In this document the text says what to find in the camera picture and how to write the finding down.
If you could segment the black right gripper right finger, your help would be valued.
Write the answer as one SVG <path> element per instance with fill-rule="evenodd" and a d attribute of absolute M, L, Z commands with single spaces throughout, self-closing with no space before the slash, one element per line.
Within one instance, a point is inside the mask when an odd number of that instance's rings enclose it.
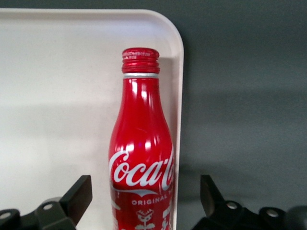
<path fill-rule="evenodd" d="M 201 204 L 206 214 L 194 230 L 305 230 L 307 207 L 296 206 L 288 211 L 263 207 L 254 213 L 238 202 L 225 200 L 209 175 L 200 179 Z"/>

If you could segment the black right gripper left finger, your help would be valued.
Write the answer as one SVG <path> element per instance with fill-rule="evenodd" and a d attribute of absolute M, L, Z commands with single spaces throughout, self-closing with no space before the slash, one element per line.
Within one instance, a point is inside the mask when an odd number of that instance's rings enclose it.
<path fill-rule="evenodd" d="M 45 201 L 21 216 L 17 209 L 0 211 L 2 230 L 75 230 L 93 199 L 92 178 L 82 175 L 62 196 Z"/>

